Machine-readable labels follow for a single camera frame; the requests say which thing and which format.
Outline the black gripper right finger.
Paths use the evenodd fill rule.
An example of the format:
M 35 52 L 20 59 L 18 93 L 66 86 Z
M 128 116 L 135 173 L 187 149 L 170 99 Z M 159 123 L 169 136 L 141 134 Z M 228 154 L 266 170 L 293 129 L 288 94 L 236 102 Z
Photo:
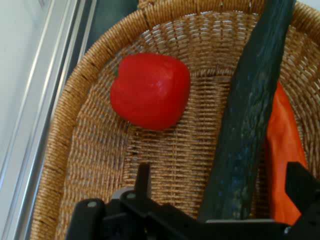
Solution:
M 320 238 L 320 181 L 299 162 L 286 168 L 285 192 L 301 215 L 290 228 L 288 240 Z

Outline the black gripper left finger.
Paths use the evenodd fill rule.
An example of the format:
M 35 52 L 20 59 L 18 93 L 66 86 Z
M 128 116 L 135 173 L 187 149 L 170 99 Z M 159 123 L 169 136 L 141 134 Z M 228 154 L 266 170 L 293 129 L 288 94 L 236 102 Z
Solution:
M 67 240 L 196 240 L 200 225 L 170 204 L 150 198 L 150 164 L 138 167 L 135 185 L 108 203 L 98 198 L 77 203 Z

